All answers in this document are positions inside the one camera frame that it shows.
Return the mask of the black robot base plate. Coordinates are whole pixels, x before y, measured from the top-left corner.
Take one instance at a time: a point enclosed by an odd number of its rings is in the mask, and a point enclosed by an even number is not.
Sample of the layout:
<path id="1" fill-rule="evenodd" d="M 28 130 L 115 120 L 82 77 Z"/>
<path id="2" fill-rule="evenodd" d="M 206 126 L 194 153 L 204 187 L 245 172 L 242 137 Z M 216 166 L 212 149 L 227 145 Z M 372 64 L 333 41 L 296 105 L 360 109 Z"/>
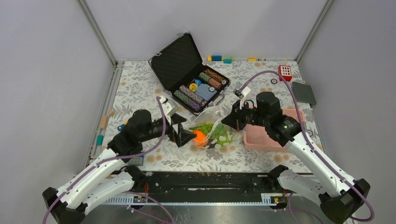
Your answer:
<path id="1" fill-rule="evenodd" d="M 263 194 L 286 197 L 267 173 L 142 172 L 125 170 L 132 191 L 146 193 L 161 203 L 259 203 Z"/>

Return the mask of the orange toy tangerine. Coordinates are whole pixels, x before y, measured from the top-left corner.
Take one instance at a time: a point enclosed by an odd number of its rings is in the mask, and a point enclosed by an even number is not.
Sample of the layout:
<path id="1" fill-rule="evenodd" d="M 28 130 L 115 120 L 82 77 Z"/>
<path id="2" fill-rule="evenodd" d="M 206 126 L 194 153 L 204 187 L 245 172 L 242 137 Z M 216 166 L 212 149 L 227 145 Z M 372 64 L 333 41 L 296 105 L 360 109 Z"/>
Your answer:
<path id="1" fill-rule="evenodd" d="M 192 132 L 196 134 L 196 137 L 193 139 L 192 142 L 198 147 L 205 147 L 207 145 L 206 135 L 198 129 L 193 130 Z"/>

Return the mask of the green toy grape bunch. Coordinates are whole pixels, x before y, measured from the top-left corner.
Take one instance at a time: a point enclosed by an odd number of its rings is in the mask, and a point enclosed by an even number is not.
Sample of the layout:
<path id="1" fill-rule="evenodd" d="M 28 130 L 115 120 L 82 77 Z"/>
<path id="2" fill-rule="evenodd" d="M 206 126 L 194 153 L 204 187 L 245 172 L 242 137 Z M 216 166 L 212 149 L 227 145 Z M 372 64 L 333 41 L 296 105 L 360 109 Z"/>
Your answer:
<path id="1" fill-rule="evenodd" d="M 214 125 L 213 123 L 201 123 L 197 126 L 190 127 L 189 130 L 200 130 L 207 137 L 206 148 L 222 148 L 229 146 L 232 142 L 232 131 L 223 124 Z"/>

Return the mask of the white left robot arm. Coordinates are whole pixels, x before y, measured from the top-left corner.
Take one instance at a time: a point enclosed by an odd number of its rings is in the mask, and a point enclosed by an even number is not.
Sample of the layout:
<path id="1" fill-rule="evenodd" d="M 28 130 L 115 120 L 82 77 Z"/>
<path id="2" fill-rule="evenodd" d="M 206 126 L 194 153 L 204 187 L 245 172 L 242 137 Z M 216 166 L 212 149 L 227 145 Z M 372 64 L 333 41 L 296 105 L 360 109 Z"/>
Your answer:
<path id="1" fill-rule="evenodd" d="M 165 137 L 178 147 L 194 139 L 196 134 L 183 128 L 185 121 L 178 114 L 163 115 L 152 121 L 149 111 L 135 111 L 92 164 L 65 185 L 57 189 L 49 187 L 43 192 L 47 211 L 42 222 L 46 223 L 52 215 L 59 224 L 79 224 L 97 206 L 117 194 L 141 191 L 145 185 L 142 173 L 127 162 L 144 155 L 142 144 L 145 141 L 158 138 L 151 147 L 154 150 Z"/>

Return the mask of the clear zip top bag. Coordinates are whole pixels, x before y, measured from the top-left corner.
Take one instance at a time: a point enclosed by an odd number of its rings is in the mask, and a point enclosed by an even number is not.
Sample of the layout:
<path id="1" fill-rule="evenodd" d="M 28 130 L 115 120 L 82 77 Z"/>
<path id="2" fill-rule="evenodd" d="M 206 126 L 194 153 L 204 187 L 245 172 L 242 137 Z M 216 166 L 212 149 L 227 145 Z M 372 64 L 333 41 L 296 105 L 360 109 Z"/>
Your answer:
<path id="1" fill-rule="evenodd" d="M 200 148 L 215 149 L 239 144 L 242 133 L 222 123 L 226 115 L 227 110 L 221 106 L 203 110 L 189 124 L 188 130 L 196 134 L 191 143 Z"/>

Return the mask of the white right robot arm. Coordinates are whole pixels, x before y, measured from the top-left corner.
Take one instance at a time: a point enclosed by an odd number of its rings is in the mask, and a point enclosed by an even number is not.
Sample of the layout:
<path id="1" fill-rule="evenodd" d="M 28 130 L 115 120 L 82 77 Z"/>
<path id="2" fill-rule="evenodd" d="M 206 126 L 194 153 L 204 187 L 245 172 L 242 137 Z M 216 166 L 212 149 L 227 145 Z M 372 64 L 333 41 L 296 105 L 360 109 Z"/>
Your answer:
<path id="1" fill-rule="evenodd" d="M 342 224 L 367 201 L 370 184 L 356 180 L 324 154 L 293 117 L 283 113 L 279 99 L 271 92 L 256 96 L 256 107 L 237 100 L 222 124 L 235 130 L 246 125 L 261 126 L 280 146 L 293 153 L 316 177 L 313 181 L 286 166 L 279 165 L 269 172 L 269 189 L 290 190 L 317 204 L 335 224 Z"/>

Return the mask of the pink plastic basket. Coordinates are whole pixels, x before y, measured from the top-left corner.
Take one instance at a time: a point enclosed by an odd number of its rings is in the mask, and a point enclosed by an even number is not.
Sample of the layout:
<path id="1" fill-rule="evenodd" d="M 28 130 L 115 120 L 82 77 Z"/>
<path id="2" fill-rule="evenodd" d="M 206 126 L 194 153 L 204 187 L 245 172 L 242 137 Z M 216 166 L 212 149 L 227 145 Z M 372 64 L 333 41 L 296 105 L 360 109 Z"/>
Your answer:
<path id="1" fill-rule="evenodd" d="M 246 125 L 243 135 L 244 148 L 257 151 L 287 152 L 284 145 L 296 134 L 302 131 L 296 119 L 301 112 L 290 109 L 283 114 L 283 109 L 273 113 L 266 112 L 263 116 L 263 126 Z"/>

